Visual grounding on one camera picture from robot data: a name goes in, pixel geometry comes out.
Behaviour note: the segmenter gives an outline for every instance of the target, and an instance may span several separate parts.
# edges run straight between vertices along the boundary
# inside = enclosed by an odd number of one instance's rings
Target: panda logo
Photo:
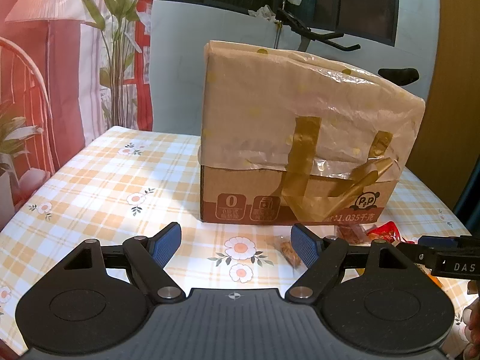
[[[371,208],[377,208],[375,202],[380,196],[380,192],[365,192],[357,197],[355,204],[350,206],[354,210],[369,210]]]

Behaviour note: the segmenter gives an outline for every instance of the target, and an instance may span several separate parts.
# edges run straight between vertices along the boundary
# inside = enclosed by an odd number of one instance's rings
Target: table
[[[113,127],[54,174],[0,233],[0,338],[17,353],[26,350],[14,320],[18,300],[84,239],[119,245],[170,222],[181,224],[182,243],[165,269],[186,293],[193,287],[277,287],[284,295],[305,270],[291,268],[275,248],[290,227],[202,223],[199,143],[196,136]],[[407,169],[377,224],[390,220],[409,240],[468,234]],[[321,237],[334,233],[333,226],[311,229]],[[109,274],[126,280],[123,271]],[[475,296],[467,295],[466,281],[441,281],[457,313],[443,348],[456,356],[466,345],[461,313]]]

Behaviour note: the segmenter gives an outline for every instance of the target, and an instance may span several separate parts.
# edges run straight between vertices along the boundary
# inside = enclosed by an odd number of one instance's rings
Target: metal screw
[[[290,290],[290,295],[294,298],[306,299],[311,297],[314,294],[314,291],[309,287],[294,287]]]
[[[180,288],[171,286],[162,287],[157,291],[157,295],[165,299],[174,299],[179,297],[181,294],[182,290],[180,290]]]

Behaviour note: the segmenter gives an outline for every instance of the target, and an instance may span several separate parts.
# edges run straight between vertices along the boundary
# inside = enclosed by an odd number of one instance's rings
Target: dark curtain
[[[480,233],[480,157],[454,207],[454,214],[470,233]]]

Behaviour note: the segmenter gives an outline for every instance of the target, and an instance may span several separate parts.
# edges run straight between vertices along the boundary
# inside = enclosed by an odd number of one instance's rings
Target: lampshade
[[[58,19],[92,21],[82,0],[18,0],[5,21]]]

